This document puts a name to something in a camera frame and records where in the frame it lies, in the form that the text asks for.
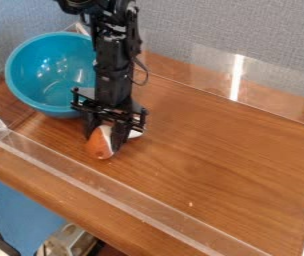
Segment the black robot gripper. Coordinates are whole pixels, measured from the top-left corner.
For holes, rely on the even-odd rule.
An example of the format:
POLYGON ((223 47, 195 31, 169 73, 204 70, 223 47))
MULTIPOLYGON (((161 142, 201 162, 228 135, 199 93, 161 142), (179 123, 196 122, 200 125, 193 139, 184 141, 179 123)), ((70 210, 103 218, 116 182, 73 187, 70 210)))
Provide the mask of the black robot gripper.
POLYGON ((127 142, 132 130, 143 132, 148 110, 132 98, 133 67, 124 70, 100 73, 93 87, 74 87, 70 107, 84 118, 85 138, 105 123, 111 128, 112 150, 117 152, 127 142))

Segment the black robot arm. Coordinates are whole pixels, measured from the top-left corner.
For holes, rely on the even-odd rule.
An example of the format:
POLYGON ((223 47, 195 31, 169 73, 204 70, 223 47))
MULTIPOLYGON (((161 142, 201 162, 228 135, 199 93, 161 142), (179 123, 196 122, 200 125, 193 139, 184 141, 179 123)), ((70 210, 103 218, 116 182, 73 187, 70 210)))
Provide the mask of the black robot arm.
POLYGON ((139 34, 136 0, 54 0, 61 10, 77 15, 91 28, 91 42, 96 53, 95 86, 74 87, 70 107, 84 117, 84 133, 92 138, 104 132, 109 150, 117 152, 129 133, 143 132, 148 110, 132 98, 135 68, 143 63, 143 40, 139 34))

